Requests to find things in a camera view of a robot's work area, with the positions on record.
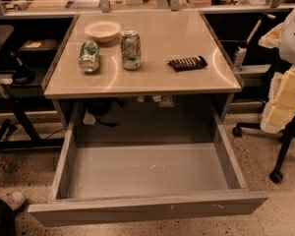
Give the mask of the dark chocolate rxbar wrapper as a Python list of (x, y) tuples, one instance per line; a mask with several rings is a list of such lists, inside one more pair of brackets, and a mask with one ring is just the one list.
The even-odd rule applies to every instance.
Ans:
[(207, 66), (207, 61), (202, 56), (174, 59), (167, 62), (176, 72), (203, 69)]

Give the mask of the open grey top drawer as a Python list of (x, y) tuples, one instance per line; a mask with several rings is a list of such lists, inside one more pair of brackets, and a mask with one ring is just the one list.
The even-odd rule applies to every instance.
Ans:
[(29, 207), (45, 226), (250, 214), (267, 199), (247, 188), (209, 104), (114, 106), (117, 128), (84, 112), (76, 103), (48, 202)]

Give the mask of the beige cabinet desk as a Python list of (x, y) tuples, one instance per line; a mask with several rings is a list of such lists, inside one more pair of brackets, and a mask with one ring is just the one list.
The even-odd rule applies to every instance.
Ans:
[[(136, 30), (141, 38), (142, 65), (136, 71), (122, 68), (117, 41), (100, 47), (100, 70), (85, 74), (78, 65), (85, 26), (113, 21), (124, 30)], [(176, 72), (168, 61), (202, 56), (207, 66)], [(185, 93), (235, 93), (241, 84), (218, 45), (216, 35), (198, 10), (115, 11), (81, 13), (72, 22), (62, 55), (47, 80), (44, 95), (54, 101), (63, 122), (68, 113), (62, 99), (108, 96), (141, 96)]]

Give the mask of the upright green soda can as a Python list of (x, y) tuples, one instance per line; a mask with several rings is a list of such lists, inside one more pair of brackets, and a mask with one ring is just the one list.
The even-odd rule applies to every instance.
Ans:
[(141, 66), (141, 40), (133, 29), (123, 30), (120, 34), (122, 65), (126, 70), (136, 70)]

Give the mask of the lying green soda can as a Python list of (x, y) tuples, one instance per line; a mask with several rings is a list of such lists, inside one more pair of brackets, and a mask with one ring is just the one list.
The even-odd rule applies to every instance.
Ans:
[(82, 44), (79, 66), (85, 73), (93, 73), (99, 69), (99, 47), (94, 40)]

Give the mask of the white paper bowl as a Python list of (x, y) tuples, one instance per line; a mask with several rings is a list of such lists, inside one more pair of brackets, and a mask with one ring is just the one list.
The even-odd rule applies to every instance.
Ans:
[(113, 21), (96, 21), (85, 26), (85, 34), (99, 43), (107, 43), (116, 38), (121, 25)]

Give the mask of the black box with label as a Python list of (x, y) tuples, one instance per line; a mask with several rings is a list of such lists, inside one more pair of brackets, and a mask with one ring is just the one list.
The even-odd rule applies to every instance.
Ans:
[(18, 50), (23, 60), (51, 61), (58, 49), (59, 42), (54, 38), (28, 40)]

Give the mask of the black office chair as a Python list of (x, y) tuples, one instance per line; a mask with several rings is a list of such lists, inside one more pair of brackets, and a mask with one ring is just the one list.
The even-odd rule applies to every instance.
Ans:
[(263, 121), (262, 116), (259, 116), (254, 122), (248, 122), (247, 120), (239, 121), (232, 129), (232, 136), (235, 139), (241, 139), (249, 135), (256, 135), (258, 138), (264, 139), (277, 138), (276, 147), (266, 147), (262, 145), (261, 141), (254, 141), (249, 145), (249, 148), (258, 150), (262, 158), (276, 155), (276, 162), (269, 172), (268, 178), (271, 182), (280, 184), (284, 178), (281, 168), (290, 145), (295, 140), (295, 115), (283, 128), (276, 129)]

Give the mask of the white sneaker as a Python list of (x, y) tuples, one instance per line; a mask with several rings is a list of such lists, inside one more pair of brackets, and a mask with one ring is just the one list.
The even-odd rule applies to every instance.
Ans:
[(22, 192), (15, 192), (4, 197), (4, 202), (11, 208), (12, 211), (19, 209), (26, 201), (27, 197)]

